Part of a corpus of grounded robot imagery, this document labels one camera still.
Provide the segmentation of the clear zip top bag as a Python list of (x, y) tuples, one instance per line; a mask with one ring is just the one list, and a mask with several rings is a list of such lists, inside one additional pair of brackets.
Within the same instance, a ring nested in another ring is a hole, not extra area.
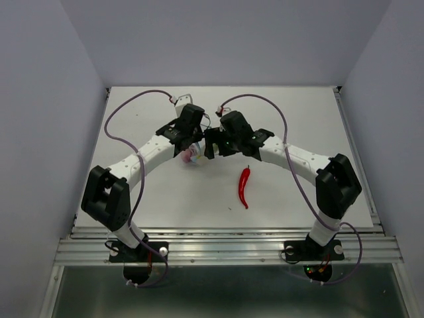
[(185, 164), (202, 166), (208, 162), (208, 159), (204, 156), (204, 152), (205, 143), (203, 141), (195, 142), (180, 153), (180, 158)]

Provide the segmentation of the purple onion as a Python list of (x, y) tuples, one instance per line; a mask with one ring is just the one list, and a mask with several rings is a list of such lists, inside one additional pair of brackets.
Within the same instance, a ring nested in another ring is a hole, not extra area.
[(182, 157), (182, 161), (186, 164), (193, 162), (193, 159), (196, 159), (196, 155), (191, 149), (184, 150), (181, 153), (181, 157)]

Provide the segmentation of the red chili pepper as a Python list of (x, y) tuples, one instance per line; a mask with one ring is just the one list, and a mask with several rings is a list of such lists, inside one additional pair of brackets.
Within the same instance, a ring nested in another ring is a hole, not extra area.
[(244, 191), (245, 191), (245, 187), (247, 185), (247, 181), (249, 177), (250, 177), (250, 166), (247, 166), (241, 172), (240, 178), (238, 181), (238, 198), (245, 209), (248, 209), (248, 203), (246, 202)]

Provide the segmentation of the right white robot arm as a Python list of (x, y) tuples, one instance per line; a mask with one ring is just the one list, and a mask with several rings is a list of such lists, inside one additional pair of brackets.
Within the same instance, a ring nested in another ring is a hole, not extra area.
[(315, 222), (305, 242), (305, 251), (320, 258), (329, 250), (329, 242), (338, 233), (346, 211), (362, 192), (362, 186), (347, 156), (314, 154), (290, 145), (266, 129), (253, 130), (242, 113), (231, 111), (220, 120), (220, 126), (204, 132), (205, 156), (232, 156), (241, 153), (260, 162), (273, 164), (291, 172), (296, 186), (308, 206), (312, 206), (299, 178), (315, 186), (317, 211)]

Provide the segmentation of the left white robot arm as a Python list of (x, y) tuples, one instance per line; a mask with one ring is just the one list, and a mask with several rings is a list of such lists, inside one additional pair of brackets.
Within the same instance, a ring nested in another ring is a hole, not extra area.
[(203, 138), (204, 109), (187, 104), (179, 117), (158, 129), (134, 154), (120, 162), (91, 169), (84, 189), (81, 209), (100, 222), (125, 245), (125, 254), (134, 261), (147, 255), (146, 235), (132, 221), (131, 191), (159, 165), (175, 158)]

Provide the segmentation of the aluminium rail frame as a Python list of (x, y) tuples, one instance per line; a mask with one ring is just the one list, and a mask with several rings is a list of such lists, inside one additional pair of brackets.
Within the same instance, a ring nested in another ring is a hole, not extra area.
[[(340, 305), (346, 299), (349, 317), (369, 316), (366, 304), (376, 309), (378, 316), (390, 317), (395, 303), (401, 305), (404, 317), (423, 316), (398, 241), (383, 229), (336, 87), (168, 86), (166, 91), (204, 105), (208, 113), (214, 113), (217, 106), (234, 95), (262, 95), (274, 101), (290, 120), (289, 140), (312, 151), (339, 148), (346, 152), (364, 192), (347, 218), (355, 228), (343, 229), (339, 239), (344, 248), (344, 264), (360, 262), (361, 267), (351, 279), (334, 286), (335, 303)], [(271, 197), (261, 211), (263, 219), (242, 221), (235, 201), (226, 199), (220, 208), (233, 212), (229, 221), (214, 216), (208, 207), (198, 214), (186, 215), (180, 223), (176, 219), (182, 210), (167, 212), (156, 196), (150, 195), (147, 214), (139, 215), (136, 221), (152, 239), (169, 244), (171, 268), (283, 266), (279, 251), (287, 240), (305, 237), (312, 214), (300, 197), (278, 212), (281, 204), (281, 197)]]

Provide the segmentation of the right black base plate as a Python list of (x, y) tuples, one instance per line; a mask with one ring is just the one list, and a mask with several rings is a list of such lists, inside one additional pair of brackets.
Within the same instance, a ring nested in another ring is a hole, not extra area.
[(322, 261), (327, 256), (330, 261), (345, 259), (341, 241), (335, 239), (326, 246), (320, 246), (313, 240), (289, 240), (284, 243), (283, 252), (288, 262)]

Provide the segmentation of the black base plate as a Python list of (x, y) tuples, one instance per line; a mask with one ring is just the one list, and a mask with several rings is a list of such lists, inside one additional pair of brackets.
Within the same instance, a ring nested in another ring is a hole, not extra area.
[(335, 239), (326, 246), (320, 246), (313, 240), (289, 240), (284, 243), (283, 252), (288, 262), (322, 261), (327, 256), (330, 261), (345, 259), (341, 241)]
[(129, 248), (119, 240), (107, 240), (105, 247), (109, 250), (111, 263), (153, 263), (168, 259), (168, 242), (149, 241), (148, 248), (139, 244), (136, 248)]

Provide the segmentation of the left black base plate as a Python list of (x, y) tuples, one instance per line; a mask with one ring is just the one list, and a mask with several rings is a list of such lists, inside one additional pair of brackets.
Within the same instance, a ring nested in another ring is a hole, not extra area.
[(109, 250), (111, 263), (153, 263), (168, 259), (168, 242), (149, 241), (148, 248), (139, 244), (136, 248), (129, 248), (119, 240), (107, 240), (105, 247)]

